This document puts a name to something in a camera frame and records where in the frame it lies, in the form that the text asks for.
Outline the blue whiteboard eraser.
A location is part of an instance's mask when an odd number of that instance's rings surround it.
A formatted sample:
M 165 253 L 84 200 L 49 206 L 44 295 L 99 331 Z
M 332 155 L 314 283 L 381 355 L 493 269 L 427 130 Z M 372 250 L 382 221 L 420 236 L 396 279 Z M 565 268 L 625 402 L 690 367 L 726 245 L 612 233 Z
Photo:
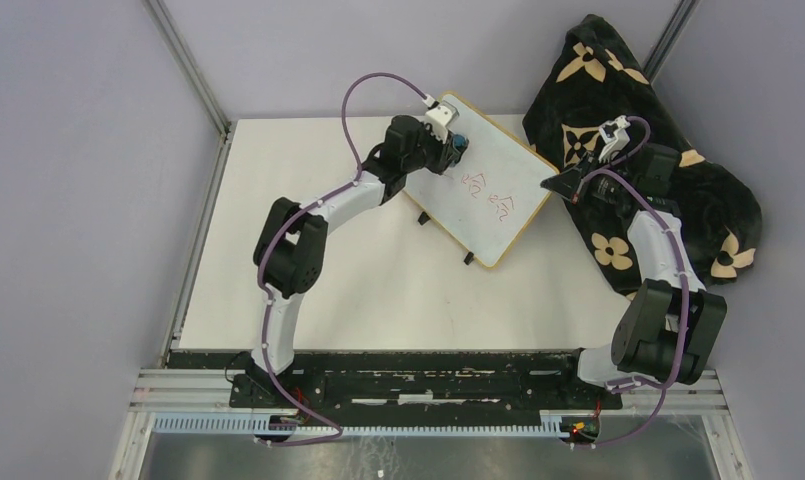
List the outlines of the blue whiteboard eraser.
M 463 153 L 469 147 L 469 140 L 463 135 L 453 134 L 450 144 L 454 150 Z

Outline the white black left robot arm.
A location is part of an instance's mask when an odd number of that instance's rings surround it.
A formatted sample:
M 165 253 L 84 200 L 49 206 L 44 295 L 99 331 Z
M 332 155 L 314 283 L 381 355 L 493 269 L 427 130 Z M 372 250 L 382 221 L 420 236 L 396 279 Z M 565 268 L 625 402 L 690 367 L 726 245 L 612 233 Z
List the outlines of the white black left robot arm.
M 295 328 L 304 295 L 319 279 L 328 237 L 356 216 L 394 198 L 407 177 L 427 170 L 441 175 L 469 147 L 460 133 L 438 133 L 433 122 L 392 118 L 355 177 L 314 200 L 278 198 L 270 208 L 255 250 L 257 283 L 265 294 L 260 336 L 251 356 L 261 372 L 254 392 L 269 406 L 285 404 L 293 390 L 285 373 L 294 353 Z

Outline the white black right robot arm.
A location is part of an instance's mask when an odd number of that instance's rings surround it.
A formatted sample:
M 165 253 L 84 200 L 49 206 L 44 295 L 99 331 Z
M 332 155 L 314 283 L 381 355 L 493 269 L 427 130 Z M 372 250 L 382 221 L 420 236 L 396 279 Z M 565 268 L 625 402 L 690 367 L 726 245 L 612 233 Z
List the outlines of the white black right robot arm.
M 620 164 L 589 154 L 541 182 L 574 206 L 598 200 L 613 207 L 642 280 L 610 344 L 582 350 L 577 369 L 557 378 L 557 397 L 569 407 L 591 400 L 596 386 L 612 393 L 665 389 L 703 373 L 727 305 L 707 292 L 688 258 L 680 210 L 669 196 L 679 161 L 677 151 L 648 144 Z

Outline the yellow framed whiteboard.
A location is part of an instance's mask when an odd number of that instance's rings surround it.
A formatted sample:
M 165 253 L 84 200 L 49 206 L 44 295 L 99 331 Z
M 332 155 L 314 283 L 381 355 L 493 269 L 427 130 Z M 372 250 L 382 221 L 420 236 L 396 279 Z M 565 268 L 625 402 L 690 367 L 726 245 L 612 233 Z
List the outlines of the yellow framed whiteboard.
M 530 225 L 551 192 L 543 180 L 559 168 L 453 91 L 439 99 L 458 112 L 451 132 L 469 141 L 460 162 L 441 175 L 426 169 L 404 192 L 485 268 L 493 268 Z

